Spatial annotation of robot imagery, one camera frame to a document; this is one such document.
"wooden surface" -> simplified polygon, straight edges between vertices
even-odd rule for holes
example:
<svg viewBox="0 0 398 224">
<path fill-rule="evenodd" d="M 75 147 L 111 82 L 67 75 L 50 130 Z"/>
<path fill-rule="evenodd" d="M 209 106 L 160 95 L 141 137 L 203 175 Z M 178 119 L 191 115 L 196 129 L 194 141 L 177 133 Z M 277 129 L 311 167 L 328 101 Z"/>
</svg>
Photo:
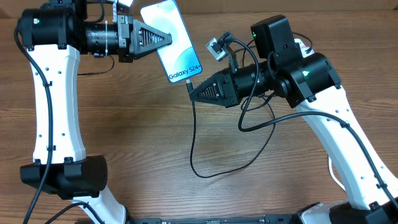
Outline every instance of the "wooden surface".
<svg viewBox="0 0 398 224">
<path fill-rule="evenodd" d="M 194 84 L 227 67 L 205 48 L 212 37 L 228 29 L 248 42 L 250 25 L 275 14 L 184 16 L 204 68 Z M 335 66 L 359 123 L 398 175 L 398 12 L 284 14 L 292 29 L 309 36 L 314 49 Z M 35 192 L 19 178 L 19 167 L 32 162 L 36 121 L 32 74 L 14 43 L 15 24 L 15 19 L 0 20 L 0 223 L 21 223 Z M 80 72 L 110 65 L 106 58 L 84 55 Z M 345 199 L 328 173 L 325 150 L 301 118 L 278 124 L 251 167 L 213 179 L 196 177 L 189 166 L 191 102 L 184 83 L 168 83 L 156 54 L 133 64 L 117 63 L 105 75 L 79 77 L 78 105 L 87 154 L 105 155 L 109 188 L 134 217 L 252 217 Z M 282 99 L 271 105 L 277 116 L 294 112 Z M 238 107 L 197 103 L 197 114 L 194 164 L 203 175 L 247 163 L 271 130 L 239 132 Z M 246 123 L 268 119 L 264 108 L 249 113 Z M 31 223 L 43 223 L 67 205 L 42 194 Z M 84 218 L 74 208 L 58 223 Z"/>
<path fill-rule="evenodd" d="M 36 9 L 49 0 L 3 0 L 0 2 L 0 18 L 19 18 L 24 9 Z M 144 6 L 162 0 L 134 0 L 131 13 L 139 15 Z M 302 12 L 302 11 L 358 11 L 392 10 L 398 0 L 175 0 L 184 14 L 231 12 Z M 112 16 L 112 6 L 105 5 L 105 13 Z M 101 15 L 98 4 L 88 6 L 89 15 Z"/>
</svg>

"blue smartphone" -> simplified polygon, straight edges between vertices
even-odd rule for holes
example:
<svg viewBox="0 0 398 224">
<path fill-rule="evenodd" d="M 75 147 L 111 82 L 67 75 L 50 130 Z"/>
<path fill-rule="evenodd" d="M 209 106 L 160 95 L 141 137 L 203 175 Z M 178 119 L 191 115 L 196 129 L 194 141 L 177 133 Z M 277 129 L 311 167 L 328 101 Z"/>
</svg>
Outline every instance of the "blue smartphone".
<svg viewBox="0 0 398 224">
<path fill-rule="evenodd" d="M 171 84 L 202 72 L 198 55 L 174 0 L 143 7 L 141 16 L 146 24 L 172 35 L 172 44 L 157 50 Z"/>
</svg>

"wood grain tabletop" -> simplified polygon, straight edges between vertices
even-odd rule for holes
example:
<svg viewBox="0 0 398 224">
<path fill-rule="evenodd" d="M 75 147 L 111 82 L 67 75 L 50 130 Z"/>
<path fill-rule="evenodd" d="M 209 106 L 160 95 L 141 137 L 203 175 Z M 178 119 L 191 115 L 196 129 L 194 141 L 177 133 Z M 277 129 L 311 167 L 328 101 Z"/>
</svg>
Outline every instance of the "wood grain tabletop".
<svg viewBox="0 0 398 224">
<path fill-rule="evenodd" d="M 245 42 L 250 26 L 281 12 L 184 15 L 203 65 L 194 86 L 228 66 L 205 48 L 230 30 Z M 286 12 L 292 30 L 313 40 L 336 68 L 360 125 L 398 175 L 398 12 Z M 22 223 L 35 189 L 19 178 L 32 162 L 36 119 L 32 72 L 18 51 L 15 19 L 0 19 L 0 223 Z M 107 70 L 110 58 L 82 55 L 80 71 Z M 252 105 L 261 101 L 253 100 Z M 257 161 L 242 171 L 199 179 L 189 165 L 193 116 L 184 82 L 171 85 L 158 56 L 117 63 L 103 75 L 78 77 L 80 129 L 88 156 L 103 154 L 108 185 L 136 218 L 255 217 L 292 213 L 313 202 L 338 202 L 345 193 L 331 179 L 327 154 L 302 118 L 277 125 Z M 295 112 L 272 100 L 276 116 Z M 249 162 L 271 128 L 238 130 L 239 107 L 197 103 L 194 165 L 202 175 Z M 249 112 L 246 125 L 269 120 L 267 108 Z M 30 223 L 44 223 L 69 202 L 42 194 Z M 78 208 L 55 223 L 87 219 Z"/>
</svg>

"robotic arm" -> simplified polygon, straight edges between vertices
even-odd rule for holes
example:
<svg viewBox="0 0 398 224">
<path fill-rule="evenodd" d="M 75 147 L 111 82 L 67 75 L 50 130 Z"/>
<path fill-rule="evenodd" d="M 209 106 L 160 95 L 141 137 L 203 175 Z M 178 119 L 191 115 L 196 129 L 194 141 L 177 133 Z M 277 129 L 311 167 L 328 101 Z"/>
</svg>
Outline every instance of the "robotic arm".
<svg viewBox="0 0 398 224">
<path fill-rule="evenodd" d="M 229 68 L 215 73 L 195 89 L 188 82 L 190 99 L 229 108 L 239 105 L 244 97 L 249 96 L 249 104 L 251 97 L 273 90 L 299 112 L 279 121 L 303 116 L 335 164 L 348 198 L 344 203 L 310 207 L 299 214 L 300 221 L 396 222 L 398 180 L 380 160 L 358 124 L 330 61 L 320 53 L 300 50 L 303 43 L 300 40 L 295 42 L 284 16 L 258 22 L 251 26 L 251 31 L 260 58 L 267 59 L 258 64 L 259 73 L 256 72 L 257 65 L 237 66 L 236 57 L 226 41 L 233 36 L 227 31 L 218 40 L 211 40 L 207 47 L 218 61 L 228 56 Z M 241 131 L 253 131 L 278 122 L 276 119 L 276 122 L 242 128 L 243 116 L 244 112 L 239 120 Z M 349 128 L 358 135 L 358 139 Z"/>
<path fill-rule="evenodd" d="M 106 185 L 105 158 L 86 157 L 77 110 L 80 55 L 119 55 L 119 61 L 126 63 L 172 42 L 170 34 L 130 15 L 117 14 L 117 11 L 128 11 L 131 2 L 108 1 L 114 6 L 114 24 L 107 21 L 98 24 L 85 22 L 85 0 L 50 0 L 40 9 L 26 9 L 16 28 L 17 44 L 20 33 L 22 45 L 32 59 L 37 114 L 34 163 L 21 167 L 21 180 L 37 188 L 39 193 L 44 191 L 57 194 L 63 200 L 84 202 L 80 207 L 95 223 L 125 224 L 134 220 Z M 29 212 L 24 223 L 29 219 Z"/>
</svg>

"phone screen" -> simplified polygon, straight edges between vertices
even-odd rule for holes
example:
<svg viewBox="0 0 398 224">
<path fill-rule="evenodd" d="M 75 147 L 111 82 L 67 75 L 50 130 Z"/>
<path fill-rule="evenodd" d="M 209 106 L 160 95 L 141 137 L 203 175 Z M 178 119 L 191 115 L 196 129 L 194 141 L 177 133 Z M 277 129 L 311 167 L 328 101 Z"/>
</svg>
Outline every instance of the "phone screen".
<svg viewBox="0 0 398 224">
<path fill-rule="evenodd" d="M 177 83 L 202 72 L 175 1 L 168 0 L 144 7 L 141 16 L 146 24 L 172 36 L 172 44 L 157 50 L 170 83 Z"/>
</svg>

